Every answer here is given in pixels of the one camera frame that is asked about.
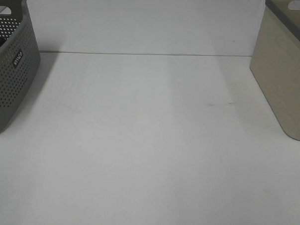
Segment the beige storage bin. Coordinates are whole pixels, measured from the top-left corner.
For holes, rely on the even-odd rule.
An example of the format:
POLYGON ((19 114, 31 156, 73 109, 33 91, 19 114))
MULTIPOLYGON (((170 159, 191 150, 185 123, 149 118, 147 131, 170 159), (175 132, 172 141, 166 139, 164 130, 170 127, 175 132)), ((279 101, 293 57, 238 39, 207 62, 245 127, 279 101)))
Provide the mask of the beige storage bin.
POLYGON ((265 0, 250 70, 283 132, 300 141, 300 0, 265 0))

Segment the grey perforated plastic basket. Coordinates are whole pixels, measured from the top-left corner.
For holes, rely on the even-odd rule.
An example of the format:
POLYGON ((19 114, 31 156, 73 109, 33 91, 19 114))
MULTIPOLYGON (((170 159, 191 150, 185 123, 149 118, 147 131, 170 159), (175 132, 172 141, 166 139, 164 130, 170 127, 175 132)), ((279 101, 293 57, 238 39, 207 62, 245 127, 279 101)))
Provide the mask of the grey perforated plastic basket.
POLYGON ((27 0, 0 0, 0 132, 25 98, 40 65, 27 0))

